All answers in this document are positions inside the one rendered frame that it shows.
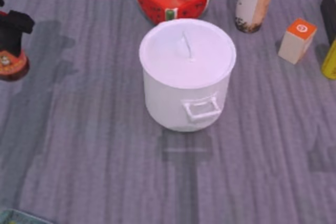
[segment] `wooden table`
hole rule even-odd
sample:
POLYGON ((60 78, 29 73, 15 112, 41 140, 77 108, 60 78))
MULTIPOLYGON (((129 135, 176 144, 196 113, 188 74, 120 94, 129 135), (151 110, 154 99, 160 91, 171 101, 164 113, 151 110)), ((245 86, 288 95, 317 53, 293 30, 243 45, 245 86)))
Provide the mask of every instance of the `wooden table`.
POLYGON ((220 119, 180 134, 144 106, 134 0, 5 0, 37 22, 29 75, 0 83, 0 204, 54 223, 334 224, 336 81, 320 72, 321 0, 272 0, 262 29, 236 0, 203 17, 237 46, 220 119), (297 17, 319 27, 296 66, 277 56, 297 17))

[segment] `white pot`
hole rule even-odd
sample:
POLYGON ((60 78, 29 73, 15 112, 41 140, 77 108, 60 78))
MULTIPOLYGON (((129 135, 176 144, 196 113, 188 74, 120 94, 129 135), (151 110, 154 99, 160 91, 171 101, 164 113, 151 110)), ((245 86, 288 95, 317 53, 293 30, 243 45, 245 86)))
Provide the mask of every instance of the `white pot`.
POLYGON ((198 19, 160 23, 140 45, 145 103, 162 126, 201 130, 224 108, 236 49, 219 27, 198 19))

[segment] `yellow bottle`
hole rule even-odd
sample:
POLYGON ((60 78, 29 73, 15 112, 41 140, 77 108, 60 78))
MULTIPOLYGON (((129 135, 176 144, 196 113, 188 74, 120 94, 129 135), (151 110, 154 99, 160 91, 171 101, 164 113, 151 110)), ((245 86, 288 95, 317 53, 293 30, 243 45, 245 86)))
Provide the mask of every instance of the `yellow bottle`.
POLYGON ((336 39, 322 64, 322 73, 325 77, 336 80, 336 39))

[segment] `pot lid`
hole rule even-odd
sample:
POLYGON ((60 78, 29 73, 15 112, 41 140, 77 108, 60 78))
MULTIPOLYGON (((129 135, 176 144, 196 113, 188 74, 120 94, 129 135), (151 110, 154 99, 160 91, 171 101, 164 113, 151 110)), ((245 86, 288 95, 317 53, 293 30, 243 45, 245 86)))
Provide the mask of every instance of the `pot lid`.
POLYGON ((143 38, 140 61, 155 80, 174 88, 197 89, 228 76, 236 61, 231 38, 197 19, 162 22, 143 38))

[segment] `pot handle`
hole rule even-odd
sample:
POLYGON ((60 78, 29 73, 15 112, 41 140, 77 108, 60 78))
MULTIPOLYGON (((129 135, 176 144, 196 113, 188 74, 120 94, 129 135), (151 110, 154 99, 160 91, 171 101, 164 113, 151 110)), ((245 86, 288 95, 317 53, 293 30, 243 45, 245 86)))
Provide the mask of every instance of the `pot handle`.
POLYGON ((202 100, 196 100, 196 101, 184 101, 184 102, 182 102, 182 104, 183 104, 183 107, 184 107, 189 119, 192 122, 212 118, 214 116, 220 115, 221 112, 222 112, 222 110, 219 108, 219 106, 217 104, 217 99, 216 99, 215 96, 212 96, 212 97, 209 97, 209 98, 206 98, 206 99, 202 99, 202 100), (209 103, 213 107, 213 110, 211 110, 209 112, 205 112, 205 113, 201 113, 201 114, 194 114, 191 111, 192 106, 201 107, 201 106, 205 106, 209 103))

